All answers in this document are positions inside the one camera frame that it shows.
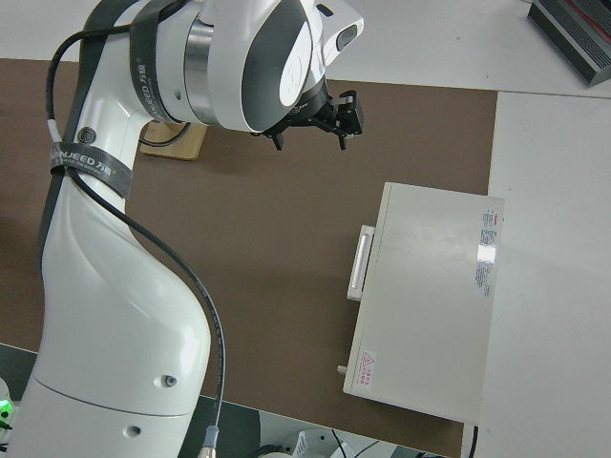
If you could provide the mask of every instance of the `wooden block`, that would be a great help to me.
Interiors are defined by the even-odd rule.
[[[164,122],[151,121],[147,128],[144,138],[149,141],[161,142],[175,136],[183,128],[184,124],[170,124]],[[195,160],[200,153],[203,136],[207,126],[201,124],[191,124],[189,131],[176,143],[162,148],[151,147],[140,144],[140,151],[147,156],[167,157],[180,160]]]

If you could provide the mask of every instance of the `cable connector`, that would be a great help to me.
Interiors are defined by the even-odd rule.
[[[198,458],[217,458],[217,441],[219,440],[219,427],[210,425],[206,428],[206,437],[203,439]]]
[[[203,447],[198,458],[217,458],[217,450],[211,447]]]

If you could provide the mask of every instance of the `brown work surface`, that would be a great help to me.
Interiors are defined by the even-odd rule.
[[[35,245],[49,182],[45,71],[45,62],[0,60],[0,342],[32,350],[43,312]],[[74,65],[60,78],[66,119]],[[228,401],[458,456],[462,425],[344,394],[336,368],[348,362],[358,312],[346,293],[360,226],[375,224],[385,181],[486,194],[496,93],[329,86],[363,100],[365,134],[347,151],[313,128],[288,131],[283,152],[210,128],[195,162],[139,155],[128,213],[211,291],[226,334]]]

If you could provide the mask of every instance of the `screw hole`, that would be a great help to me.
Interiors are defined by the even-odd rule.
[[[142,430],[139,427],[126,427],[123,431],[127,437],[138,437],[140,432],[142,432]]]

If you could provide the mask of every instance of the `white box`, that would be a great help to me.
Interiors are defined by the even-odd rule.
[[[478,424],[503,203],[386,184],[346,393]]]

